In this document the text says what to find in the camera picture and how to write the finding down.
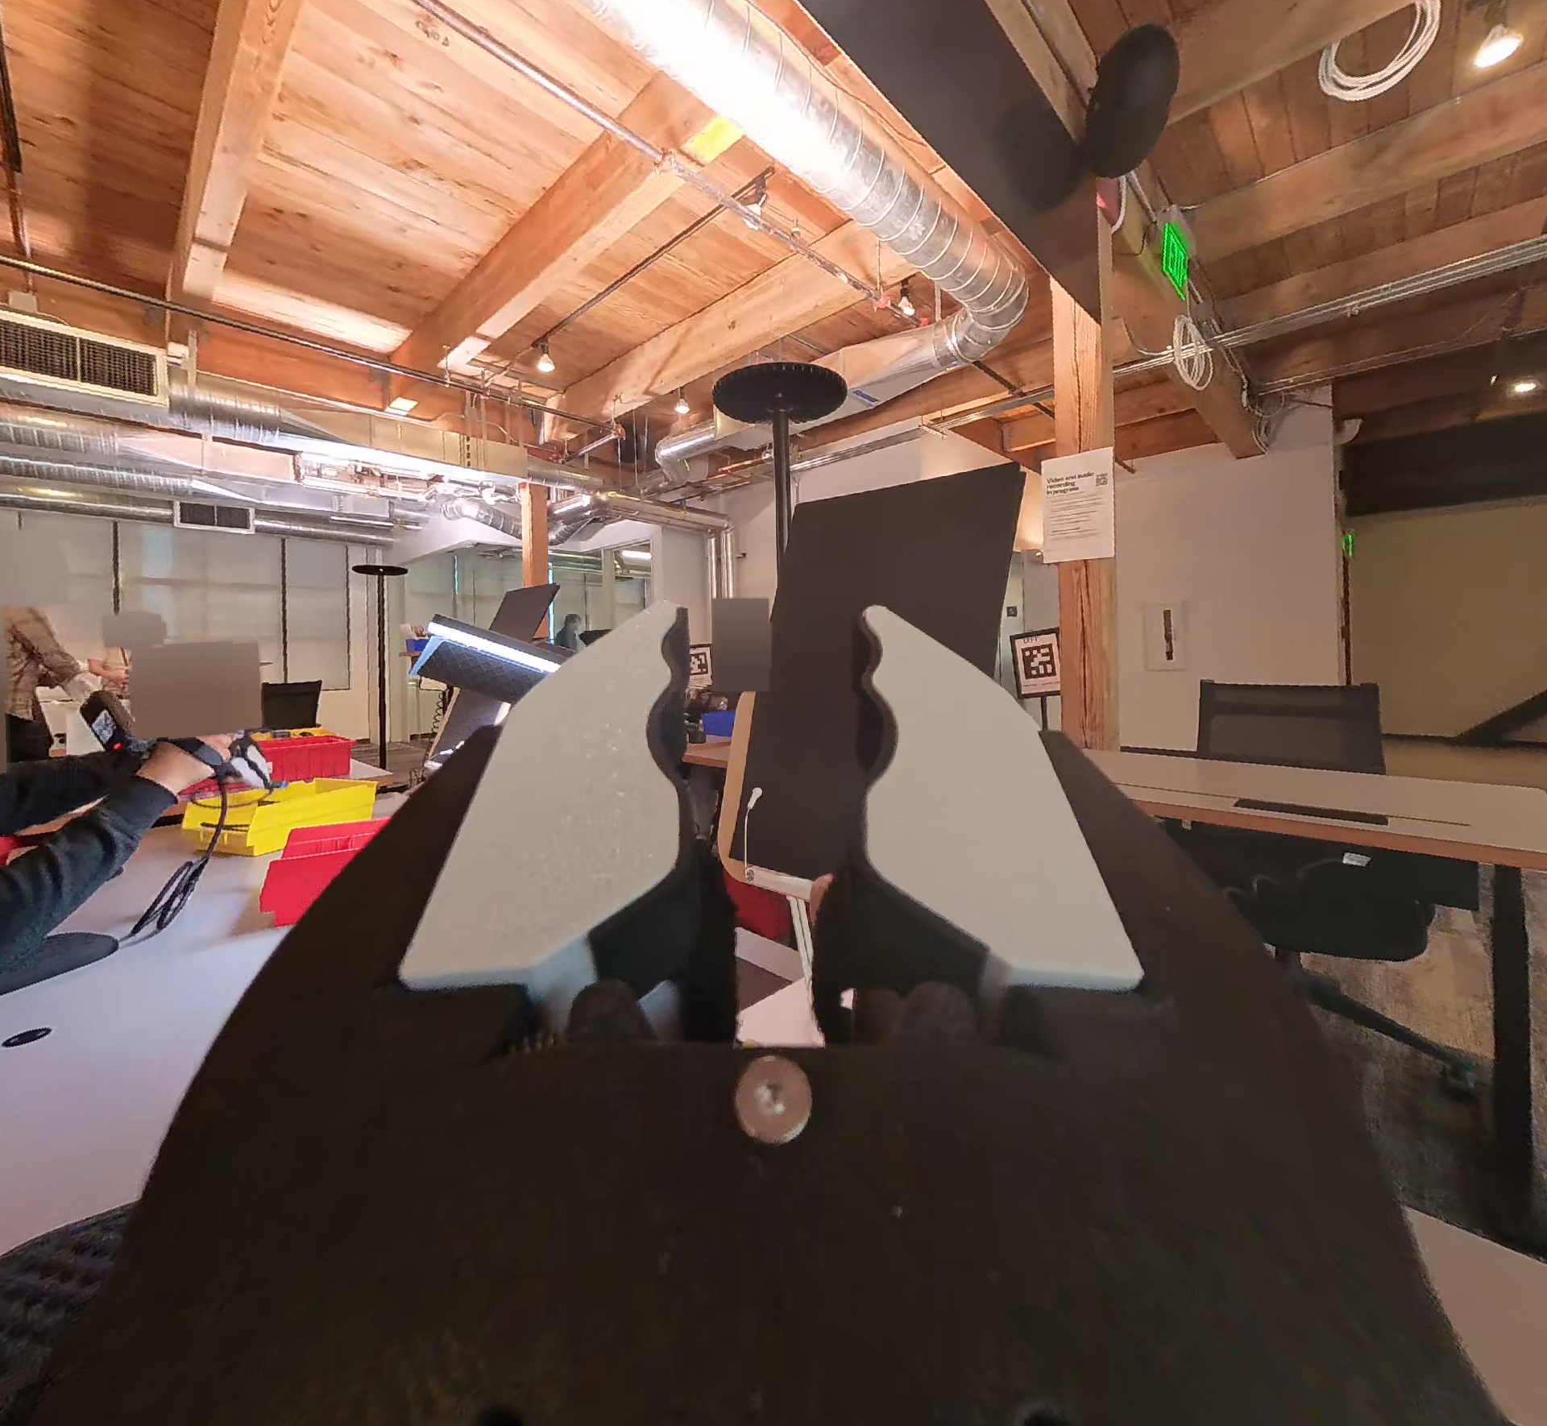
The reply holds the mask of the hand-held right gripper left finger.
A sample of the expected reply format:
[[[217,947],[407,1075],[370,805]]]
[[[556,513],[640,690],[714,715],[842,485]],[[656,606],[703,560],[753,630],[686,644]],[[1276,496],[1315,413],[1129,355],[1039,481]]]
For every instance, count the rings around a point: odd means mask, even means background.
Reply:
[[[685,779],[691,610],[656,600],[496,727],[405,951],[410,990],[519,986],[544,1028],[601,980],[681,1031],[737,1028],[735,911]]]

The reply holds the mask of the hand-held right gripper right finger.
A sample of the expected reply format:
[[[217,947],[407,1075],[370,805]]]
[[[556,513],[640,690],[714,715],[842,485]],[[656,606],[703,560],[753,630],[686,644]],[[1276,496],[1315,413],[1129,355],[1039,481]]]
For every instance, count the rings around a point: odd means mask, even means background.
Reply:
[[[815,921],[815,1018],[847,1021],[847,990],[947,984],[982,1021],[1017,990],[1140,990],[1140,957],[1043,727],[885,605],[861,610],[861,644],[876,739]]]

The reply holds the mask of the lit tilted light panel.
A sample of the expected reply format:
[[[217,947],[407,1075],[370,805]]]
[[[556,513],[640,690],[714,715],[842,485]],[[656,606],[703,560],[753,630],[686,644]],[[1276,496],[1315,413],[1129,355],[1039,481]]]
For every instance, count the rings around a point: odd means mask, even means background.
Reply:
[[[477,730],[499,727],[510,709],[571,656],[568,647],[433,616],[410,677],[450,686],[453,703],[438,723],[424,771],[444,768]]]

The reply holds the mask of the white panel stand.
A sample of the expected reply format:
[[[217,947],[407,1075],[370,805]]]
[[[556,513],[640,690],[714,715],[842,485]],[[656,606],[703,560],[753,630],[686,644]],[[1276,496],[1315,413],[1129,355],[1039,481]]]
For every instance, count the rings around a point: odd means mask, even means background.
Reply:
[[[748,794],[743,805],[742,805],[742,844],[743,844],[742,867],[743,867],[743,882],[758,888],[758,890],[785,897],[789,911],[792,911],[792,934],[795,934],[795,947],[797,947],[797,957],[800,957],[800,978],[809,980],[809,975],[813,975],[813,925],[809,925],[813,882],[800,877],[800,874],[785,874],[780,868],[767,868],[767,867],[756,867],[753,863],[750,817],[753,817],[761,794],[764,794],[761,786],[756,786]]]

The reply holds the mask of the red plastic bin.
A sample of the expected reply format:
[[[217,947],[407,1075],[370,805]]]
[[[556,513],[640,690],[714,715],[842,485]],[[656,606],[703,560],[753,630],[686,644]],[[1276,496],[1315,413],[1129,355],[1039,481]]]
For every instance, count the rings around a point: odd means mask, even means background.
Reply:
[[[292,786],[310,779],[350,779],[357,742],[344,733],[303,727],[303,730],[253,730],[264,756],[272,782]]]
[[[264,868],[258,888],[258,911],[273,925],[292,925],[320,898],[320,893],[364,852],[388,817],[361,817],[340,825],[295,826]]]

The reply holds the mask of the yellow plastic bin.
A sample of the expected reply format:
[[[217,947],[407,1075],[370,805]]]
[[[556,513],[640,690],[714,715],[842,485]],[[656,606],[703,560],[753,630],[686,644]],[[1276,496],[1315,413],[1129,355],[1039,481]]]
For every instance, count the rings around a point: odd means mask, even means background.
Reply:
[[[318,825],[354,825],[373,814],[377,779],[295,779],[264,787],[235,782],[184,803],[180,831],[195,852],[264,857]]]

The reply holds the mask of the black panel on wooden board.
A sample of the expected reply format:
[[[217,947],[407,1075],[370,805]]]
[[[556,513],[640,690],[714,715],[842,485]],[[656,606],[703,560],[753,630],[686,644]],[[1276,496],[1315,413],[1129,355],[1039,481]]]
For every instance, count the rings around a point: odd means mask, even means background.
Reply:
[[[1002,589],[1029,473],[954,474],[800,501],[771,600],[767,687],[737,709],[719,814],[730,874],[829,874],[849,855],[882,752],[864,690],[882,605],[982,673],[997,671]]]

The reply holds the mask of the wooden edged desk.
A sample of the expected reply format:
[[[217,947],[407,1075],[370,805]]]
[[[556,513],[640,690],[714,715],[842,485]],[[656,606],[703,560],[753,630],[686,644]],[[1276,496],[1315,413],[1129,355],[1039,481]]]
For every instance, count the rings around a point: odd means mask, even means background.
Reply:
[[[1482,779],[1328,772],[1086,750],[1153,817],[1328,838],[1493,868],[1493,1203],[1500,1243],[1545,1256],[1536,1133],[1533,932],[1524,871],[1545,871],[1545,792]]]

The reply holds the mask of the white paper notice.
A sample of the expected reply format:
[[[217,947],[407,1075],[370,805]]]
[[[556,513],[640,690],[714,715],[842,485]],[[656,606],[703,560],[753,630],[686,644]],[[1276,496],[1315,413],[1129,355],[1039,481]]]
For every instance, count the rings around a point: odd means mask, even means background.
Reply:
[[[1043,463],[1043,560],[1049,566],[1116,555],[1115,447]]]

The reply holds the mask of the black mesh office chair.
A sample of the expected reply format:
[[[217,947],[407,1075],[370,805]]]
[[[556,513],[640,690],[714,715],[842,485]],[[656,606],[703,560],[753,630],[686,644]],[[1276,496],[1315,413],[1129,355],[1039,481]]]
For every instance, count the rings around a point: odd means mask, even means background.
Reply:
[[[137,1206],[69,1222],[4,1255],[4,1422],[31,1422],[52,1357],[111,1277]]]

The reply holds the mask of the black round ceiling device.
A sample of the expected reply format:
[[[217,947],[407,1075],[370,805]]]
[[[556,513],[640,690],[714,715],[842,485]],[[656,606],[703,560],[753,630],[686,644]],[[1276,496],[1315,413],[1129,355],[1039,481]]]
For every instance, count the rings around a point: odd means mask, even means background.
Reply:
[[[1180,48],[1166,24],[1129,26],[1100,61],[1080,134],[1094,176],[1131,174],[1149,158],[1170,120]]]

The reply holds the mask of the wooden support post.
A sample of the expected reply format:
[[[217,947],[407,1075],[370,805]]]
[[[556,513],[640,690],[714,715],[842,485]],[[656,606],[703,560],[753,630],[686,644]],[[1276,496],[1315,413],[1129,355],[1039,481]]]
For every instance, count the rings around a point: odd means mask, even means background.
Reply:
[[[1053,302],[1053,454],[1115,445],[1110,391],[1110,221],[1094,203],[1097,306],[1057,279]],[[1064,647],[1064,730],[1084,750],[1120,745],[1116,560],[1057,566]]]

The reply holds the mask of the silver ventilation duct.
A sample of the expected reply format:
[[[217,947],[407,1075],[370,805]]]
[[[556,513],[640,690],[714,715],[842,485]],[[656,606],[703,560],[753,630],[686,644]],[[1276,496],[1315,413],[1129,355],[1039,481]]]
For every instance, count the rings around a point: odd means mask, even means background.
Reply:
[[[767,157],[959,301],[950,344],[986,359],[1029,282],[909,146],[753,0],[576,0]]]

